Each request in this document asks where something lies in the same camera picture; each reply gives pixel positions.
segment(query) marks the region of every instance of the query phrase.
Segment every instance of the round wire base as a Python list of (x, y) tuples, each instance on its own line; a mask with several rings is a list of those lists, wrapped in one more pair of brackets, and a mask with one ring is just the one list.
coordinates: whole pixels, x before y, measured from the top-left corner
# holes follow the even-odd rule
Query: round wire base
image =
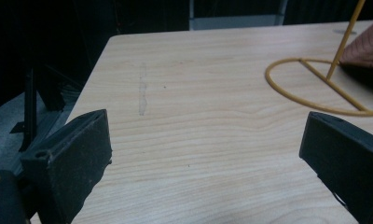
[[(303, 99), (301, 97), (295, 96), (294, 94), (291, 94), (290, 92), (283, 89), (281, 86), (276, 84), (273, 79), (270, 76), (270, 71), (283, 63), (301, 63), (302, 65), (306, 66), (309, 71), (311, 71), (313, 74), (315, 74), (318, 78), (320, 78), (326, 85), (331, 87), (334, 91), (336, 91), (340, 96), (342, 96), (346, 101), (348, 101), (350, 104), (354, 105), (356, 107), (355, 110), (350, 109), (343, 109), (343, 108), (336, 108), (332, 106), (322, 105), (318, 104), (306, 99)], [(279, 60), (277, 62), (274, 62), (268, 66), (265, 72), (265, 78), (268, 81), (268, 83), (271, 85), (271, 87), (276, 90), (279, 94), (285, 96), (286, 98), (297, 102), (301, 105), (305, 105), (317, 110), (322, 110), (324, 112), (334, 113), (334, 114), (340, 114), (340, 115), (348, 115), (348, 116), (361, 116), (361, 117), (369, 117), (373, 116), (373, 110), (369, 110), (365, 108), (363, 105), (361, 105), (359, 102), (354, 100), (351, 96), (347, 94), (347, 92), (343, 91), (340, 87), (338, 87), (335, 83), (331, 82), (329, 79), (327, 79), (324, 75), (320, 74), (314, 67), (312, 67), (309, 63), (332, 63), (328, 60), (319, 60), (319, 59), (305, 59), (305, 58), (287, 58), (283, 60)]]

